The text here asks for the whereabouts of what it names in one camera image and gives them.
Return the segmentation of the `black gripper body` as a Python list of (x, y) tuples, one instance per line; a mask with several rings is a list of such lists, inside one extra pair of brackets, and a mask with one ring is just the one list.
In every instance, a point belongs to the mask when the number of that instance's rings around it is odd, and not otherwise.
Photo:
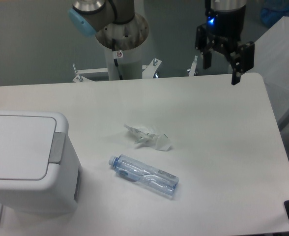
[(223, 55), (235, 52), (240, 42), (245, 12), (246, 6), (230, 12), (205, 9), (208, 47)]

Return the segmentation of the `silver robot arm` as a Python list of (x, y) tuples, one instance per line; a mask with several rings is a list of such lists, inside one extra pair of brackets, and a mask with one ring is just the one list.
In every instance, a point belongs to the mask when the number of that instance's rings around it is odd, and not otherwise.
[[(223, 55), (231, 66), (231, 83), (254, 67), (255, 45), (240, 39), (246, 12), (244, 0), (207, 0), (206, 22), (196, 29), (195, 48), (200, 52), (203, 68), (212, 63), (212, 52)], [(93, 36), (104, 48), (110, 80), (153, 78), (160, 60), (148, 67), (141, 62), (142, 45), (149, 27), (146, 19), (135, 12), (132, 0), (77, 0), (68, 16), (84, 36)]]

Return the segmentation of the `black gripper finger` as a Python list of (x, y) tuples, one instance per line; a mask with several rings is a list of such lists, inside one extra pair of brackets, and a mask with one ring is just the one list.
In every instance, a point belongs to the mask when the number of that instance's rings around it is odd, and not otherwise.
[(241, 76), (254, 67), (255, 43), (250, 41), (240, 45), (235, 55), (231, 56), (232, 79), (231, 84), (236, 85), (240, 82)]
[(195, 48), (199, 50), (202, 55), (203, 69), (210, 68), (212, 63), (212, 52), (210, 50), (211, 48), (208, 47), (205, 24), (199, 25), (196, 29)]

